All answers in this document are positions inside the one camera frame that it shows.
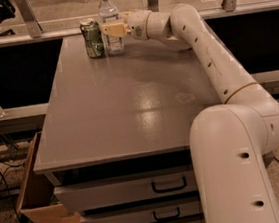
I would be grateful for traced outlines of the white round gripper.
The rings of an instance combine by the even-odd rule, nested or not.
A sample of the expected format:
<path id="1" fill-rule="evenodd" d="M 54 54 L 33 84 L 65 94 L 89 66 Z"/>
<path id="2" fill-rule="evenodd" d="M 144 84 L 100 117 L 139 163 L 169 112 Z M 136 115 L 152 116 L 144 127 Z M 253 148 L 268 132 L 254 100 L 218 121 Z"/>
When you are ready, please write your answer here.
<path id="1" fill-rule="evenodd" d="M 151 11 L 148 10 L 120 12 L 119 16 L 121 19 L 127 19 L 127 24 L 122 21 L 117 21 L 113 23 L 102 24 L 100 29 L 101 32 L 107 36 L 123 38 L 126 37 L 127 34 L 131 33 L 133 38 L 144 41 L 148 39 L 147 19 L 150 14 Z"/>

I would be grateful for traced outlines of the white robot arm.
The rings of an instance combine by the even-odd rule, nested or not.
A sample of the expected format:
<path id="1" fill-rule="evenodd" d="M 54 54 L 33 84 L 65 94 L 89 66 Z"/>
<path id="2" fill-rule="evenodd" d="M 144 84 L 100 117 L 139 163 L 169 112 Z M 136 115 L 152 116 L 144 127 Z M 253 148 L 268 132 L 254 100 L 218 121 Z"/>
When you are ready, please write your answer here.
<path id="1" fill-rule="evenodd" d="M 103 23 L 107 36 L 131 35 L 190 46 L 220 99 L 191 125 L 190 153 L 205 223 L 279 223 L 263 156 L 279 145 L 279 103 L 189 4 L 172 12 L 126 12 Z"/>

